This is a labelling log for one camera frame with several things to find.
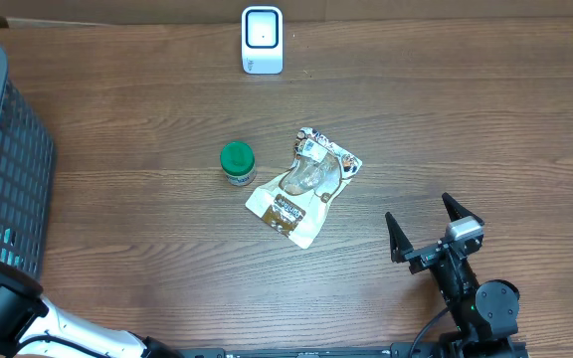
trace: wood grain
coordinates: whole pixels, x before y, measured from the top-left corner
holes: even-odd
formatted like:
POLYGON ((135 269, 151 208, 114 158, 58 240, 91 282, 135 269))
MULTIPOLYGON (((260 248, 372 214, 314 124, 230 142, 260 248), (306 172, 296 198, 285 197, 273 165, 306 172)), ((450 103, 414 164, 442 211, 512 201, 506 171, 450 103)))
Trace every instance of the wood grain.
MULTIPOLYGON (((573 0, 264 0, 286 21, 569 17, 573 0)), ((254 0, 0 0, 0 14, 14 18, 98 24, 239 23, 254 0)))
POLYGON ((390 263, 384 213, 426 245, 449 191, 487 221, 471 263, 521 290, 532 357, 573 357, 573 18, 286 24, 267 77, 237 25, 0 43, 59 146, 42 284, 63 308, 177 347, 408 341, 443 303, 390 263), (306 251, 244 208, 301 126, 364 161, 306 251), (237 139, 259 163, 242 189, 218 162, 237 139))

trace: green cap jar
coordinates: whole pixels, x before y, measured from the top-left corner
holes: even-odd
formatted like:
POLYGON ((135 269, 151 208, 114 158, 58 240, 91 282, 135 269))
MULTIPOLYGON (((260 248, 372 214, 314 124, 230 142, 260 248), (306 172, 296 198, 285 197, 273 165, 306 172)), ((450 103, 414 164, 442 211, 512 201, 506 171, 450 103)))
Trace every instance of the green cap jar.
POLYGON ((231 142, 220 153, 220 165, 227 180, 236 186, 244 186, 256 178, 256 158, 247 143, 231 142))

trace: snack bag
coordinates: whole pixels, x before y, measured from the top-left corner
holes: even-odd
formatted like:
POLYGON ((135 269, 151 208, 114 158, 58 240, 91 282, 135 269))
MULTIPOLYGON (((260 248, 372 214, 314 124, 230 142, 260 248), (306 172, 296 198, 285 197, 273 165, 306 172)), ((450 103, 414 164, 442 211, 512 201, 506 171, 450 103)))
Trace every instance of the snack bag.
POLYGON ((290 170, 258 187, 246 206, 306 249, 322 228, 333 199, 361 165, 361 160, 317 130, 302 128, 290 170))

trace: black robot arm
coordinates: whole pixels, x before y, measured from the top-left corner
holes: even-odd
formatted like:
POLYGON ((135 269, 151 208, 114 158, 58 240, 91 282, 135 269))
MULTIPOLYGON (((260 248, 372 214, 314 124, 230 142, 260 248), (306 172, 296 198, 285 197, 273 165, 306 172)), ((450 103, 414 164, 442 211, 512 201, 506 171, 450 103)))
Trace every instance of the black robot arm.
MULTIPOLYGON (((510 339, 518 332, 518 290, 504 280, 479 285, 468 263, 468 256, 482 245, 483 220, 448 193, 442 198, 451 222, 436 244, 422 249, 414 250, 397 221, 386 213, 392 261, 408 262, 412 274, 430 270, 458 328, 457 332, 442 335, 430 354, 444 358, 527 357, 525 345, 510 339)), ((417 353, 413 357, 423 356, 417 353)))

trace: cable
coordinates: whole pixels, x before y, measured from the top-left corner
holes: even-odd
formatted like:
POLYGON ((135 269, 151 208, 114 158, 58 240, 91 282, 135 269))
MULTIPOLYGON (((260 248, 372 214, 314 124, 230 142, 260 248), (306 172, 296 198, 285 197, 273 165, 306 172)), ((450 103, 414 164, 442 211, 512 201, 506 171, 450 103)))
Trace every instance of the cable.
POLYGON ((80 346, 77 343, 73 343, 71 341, 67 341, 65 339, 59 338, 59 337, 53 337, 51 335, 42 335, 42 336, 36 336, 36 337, 32 337, 30 339, 28 339, 27 341, 19 344, 17 346, 17 352, 15 352, 15 354, 13 354, 12 356, 8 356, 7 358, 13 358, 14 356, 16 356, 22 349, 24 349, 24 347, 26 347, 27 345, 34 343, 34 342, 38 342, 38 341, 45 341, 45 342, 55 342, 55 343, 59 343, 61 345, 65 345, 67 347, 76 349, 84 354, 88 354, 91 357, 95 357, 95 358, 107 358, 107 356, 102 355, 102 354, 98 354, 94 351, 91 351, 90 349, 84 347, 84 346, 80 346))
POLYGON ((444 308, 441 312, 437 313, 435 318, 433 318, 430 322, 428 322, 428 324, 426 324, 426 326, 424 326, 424 328, 422 328, 419 334, 417 334, 417 337, 415 337, 415 341, 413 341, 413 344, 410 346, 410 351, 408 352, 408 358, 413 358, 413 353, 415 353, 415 347, 417 347, 419 341, 421 341, 422 338, 424 338, 426 332, 428 332, 432 328, 432 326, 435 325, 435 323, 439 322, 439 320, 442 319, 442 317, 445 316, 446 313, 448 313, 448 311, 449 309, 447 307, 444 308))

